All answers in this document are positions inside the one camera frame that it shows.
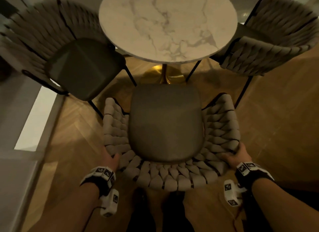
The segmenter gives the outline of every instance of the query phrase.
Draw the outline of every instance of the chair leg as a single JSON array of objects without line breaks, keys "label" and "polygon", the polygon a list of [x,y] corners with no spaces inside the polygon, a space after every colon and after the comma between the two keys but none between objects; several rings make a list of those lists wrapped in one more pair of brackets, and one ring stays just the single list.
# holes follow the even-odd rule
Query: chair leg
[{"label": "chair leg", "polygon": [[95,110],[95,112],[97,112],[97,114],[103,119],[103,114],[101,113],[101,111],[94,105],[94,103],[92,102],[92,100],[87,101],[91,107]]},{"label": "chair leg", "polygon": [[186,82],[188,82],[188,80],[190,79],[190,76],[193,75],[193,72],[196,70],[196,68],[198,67],[198,65],[200,64],[202,60],[197,61],[197,63],[195,64],[195,66],[193,67],[192,71],[188,74],[188,76],[186,77]]},{"label": "chair leg", "polygon": [[239,95],[239,97],[238,97],[238,99],[237,99],[237,101],[236,101],[236,103],[234,105],[235,108],[237,108],[241,98],[244,96],[244,94],[245,94],[245,92],[246,92],[246,90],[247,90],[247,88],[248,88],[248,86],[249,86],[249,84],[250,84],[252,79],[253,79],[253,76],[248,76],[246,84],[244,85],[244,88],[241,90],[241,93],[240,93],[240,95]]},{"label": "chair leg", "polygon": [[124,67],[124,69],[126,70],[127,75],[129,75],[131,81],[133,82],[134,86],[137,86],[132,74],[130,73],[129,69],[127,68],[127,66]]}]

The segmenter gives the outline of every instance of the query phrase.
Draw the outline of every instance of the chair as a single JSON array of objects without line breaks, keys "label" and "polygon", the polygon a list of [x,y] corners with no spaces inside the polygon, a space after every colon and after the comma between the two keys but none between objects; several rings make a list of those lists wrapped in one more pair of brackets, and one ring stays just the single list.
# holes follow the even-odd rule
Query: chair
[{"label": "chair", "polygon": [[88,101],[102,118],[92,99],[122,69],[136,86],[98,15],[78,3],[35,4],[12,15],[0,33],[0,54],[11,66],[58,94]]},{"label": "chair", "polygon": [[[232,40],[210,56],[221,68],[248,76],[235,108],[253,76],[271,71],[318,42],[318,16],[306,6],[288,0],[259,0],[245,24],[238,24]],[[189,73],[189,80],[198,61]]]},{"label": "chair", "polygon": [[130,113],[113,98],[104,113],[107,151],[122,154],[119,169],[145,188],[186,191],[215,182],[228,169],[219,154],[234,153],[240,140],[230,95],[201,109],[188,85],[139,85]]}]

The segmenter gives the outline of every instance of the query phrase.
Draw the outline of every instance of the chair seat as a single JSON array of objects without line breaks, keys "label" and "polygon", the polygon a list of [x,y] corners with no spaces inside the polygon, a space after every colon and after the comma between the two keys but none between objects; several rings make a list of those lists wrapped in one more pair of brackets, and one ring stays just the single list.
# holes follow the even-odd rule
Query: chair seat
[{"label": "chair seat", "polygon": [[96,40],[81,38],[62,47],[45,72],[76,98],[96,97],[125,67],[125,58]]},{"label": "chair seat", "polygon": [[132,149],[145,160],[188,160],[200,151],[204,141],[198,91],[182,85],[137,86],[128,134]]},{"label": "chair seat", "polygon": [[261,32],[258,32],[256,30],[248,27],[247,25],[238,23],[236,32],[235,32],[234,36],[232,37],[232,39],[228,42],[228,44],[224,48],[222,48],[220,51],[218,51],[216,54],[210,56],[210,58],[213,59],[214,61],[217,61],[218,63],[221,63],[222,61],[224,61],[226,51],[228,50],[231,43],[235,39],[241,38],[243,36],[247,36],[247,37],[250,37],[250,38],[256,39],[256,40],[261,40],[261,41],[264,41],[266,43],[271,43],[271,44],[273,43],[273,41],[270,39],[269,36],[267,36]]}]

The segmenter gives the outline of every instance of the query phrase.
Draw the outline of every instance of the table pedestal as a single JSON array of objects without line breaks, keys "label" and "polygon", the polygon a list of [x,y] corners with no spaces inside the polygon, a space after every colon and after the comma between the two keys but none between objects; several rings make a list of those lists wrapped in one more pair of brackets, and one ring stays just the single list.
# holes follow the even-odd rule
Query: table pedestal
[{"label": "table pedestal", "polygon": [[183,84],[186,83],[181,71],[167,64],[154,66],[147,70],[140,81],[141,84]]}]

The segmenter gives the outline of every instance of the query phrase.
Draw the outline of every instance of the hand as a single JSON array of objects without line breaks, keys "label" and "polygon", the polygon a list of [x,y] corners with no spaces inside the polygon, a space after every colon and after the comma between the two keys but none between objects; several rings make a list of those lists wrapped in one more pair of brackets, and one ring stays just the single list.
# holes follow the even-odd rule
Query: hand
[{"label": "hand", "polygon": [[120,154],[116,153],[114,158],[110,156],[110,154],[106,151],[105,147],[102,147],[101,151],[101,160],[99,162],[100,166],[107,166],[112,169],[112,171],[116,172],[119,163],[120,163]]},{"label": "hand", "polygon": [[239,150],[235,155],[232,153],[221,153],[218,157],[226,161],[233,170],[236,170],[241,162],[252,161],[243,142],[239,142]]}]

